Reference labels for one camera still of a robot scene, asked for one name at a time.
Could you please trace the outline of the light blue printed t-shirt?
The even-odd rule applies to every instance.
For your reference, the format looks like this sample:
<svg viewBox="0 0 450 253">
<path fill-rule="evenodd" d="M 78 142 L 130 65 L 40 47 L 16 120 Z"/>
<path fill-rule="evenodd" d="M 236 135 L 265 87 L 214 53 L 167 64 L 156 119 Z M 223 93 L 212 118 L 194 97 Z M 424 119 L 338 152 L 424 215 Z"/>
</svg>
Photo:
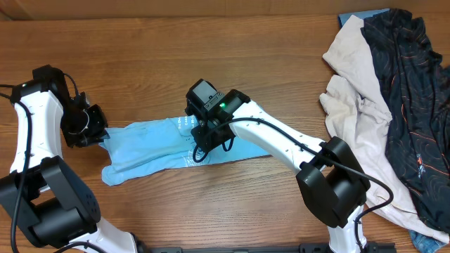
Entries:
<svg viewBox="0 0 450 253">
<path fill-rule="evenodd" d="M 184 116 L 108 128 L 109 138 L 100 143 L 110 157 L 102 181 L 116 186 L 163 169 L 196 167 L 191 129 L 197 125 L 194 116 Z"/>
</svg>

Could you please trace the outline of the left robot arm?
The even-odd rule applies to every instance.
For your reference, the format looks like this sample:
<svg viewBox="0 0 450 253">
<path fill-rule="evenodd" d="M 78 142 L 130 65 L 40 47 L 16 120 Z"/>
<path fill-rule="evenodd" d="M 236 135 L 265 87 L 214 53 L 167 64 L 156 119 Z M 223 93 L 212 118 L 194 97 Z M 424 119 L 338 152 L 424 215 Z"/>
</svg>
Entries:
<svg viewBox="0 0 450 253">
<path fill-rule="evenodd" d="M 91 189 L 63 160 L 61 143 L 87 147 L 104 142 L 108 123 L 85 93 L 70 94 L 69 74 L 44 65 L 33 78 L 12 85 L 6 97 L 18 116 L 18 143 L 10 174 L 1 179 L 1 206 L 11 218 L 11 248 L 16 232 L 35 247 L 57 252 L 148 251 L 133 233 L 102 217 Z"/>
</svg>

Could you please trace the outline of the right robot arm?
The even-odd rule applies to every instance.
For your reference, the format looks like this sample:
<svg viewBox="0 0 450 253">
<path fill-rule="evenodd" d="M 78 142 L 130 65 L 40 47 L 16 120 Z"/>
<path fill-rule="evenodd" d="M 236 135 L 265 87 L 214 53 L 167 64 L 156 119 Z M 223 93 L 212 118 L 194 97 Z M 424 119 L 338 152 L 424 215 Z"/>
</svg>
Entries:
<svg viewBox="0 0 450 253">
<path fill-rule="evenodd" d="M 295 174 L 308 210 L 329 232 L 325 252 L 365 252 L 360 222 L 370 188 L 351 148 L 340 138 L 329 141 L 305 135 L 266 113 L 244 93 L 227 94 L 204 79 L 186 94 L 185 112 L 198 125 L 192 130 L 193 156 L 202 162 L 217 147 L 228 152 L 235 138 L 249 141 L 280 160 Z"/>
</svg>

